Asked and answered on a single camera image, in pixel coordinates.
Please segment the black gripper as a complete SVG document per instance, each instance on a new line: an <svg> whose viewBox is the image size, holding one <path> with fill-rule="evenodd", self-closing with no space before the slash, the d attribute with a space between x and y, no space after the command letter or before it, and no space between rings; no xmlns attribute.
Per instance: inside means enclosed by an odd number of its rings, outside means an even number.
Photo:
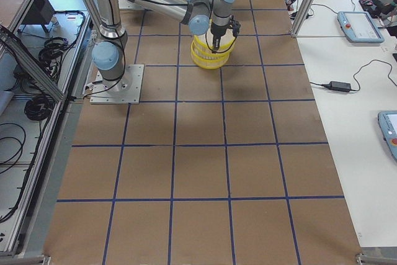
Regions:
<svg viewBox="0 0 397 265"><path fill-rule="evenodd" d="M226 34L228 25L212 24L210 27L212 37L212 52L217 52L220 49L221 38Z"/></svg>

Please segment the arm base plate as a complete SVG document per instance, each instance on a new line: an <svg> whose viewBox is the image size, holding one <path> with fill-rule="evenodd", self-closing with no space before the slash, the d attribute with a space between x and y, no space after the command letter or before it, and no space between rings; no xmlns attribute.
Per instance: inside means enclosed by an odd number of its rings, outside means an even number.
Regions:
<svg viewBox="0 0 397 265"><path fill-rule="evenodd" d="M104 81L97 71L96 80L102 81L93 87L91 104L139 104L144 65L127 65L123 78L112 89L114 83Z"/></svg>

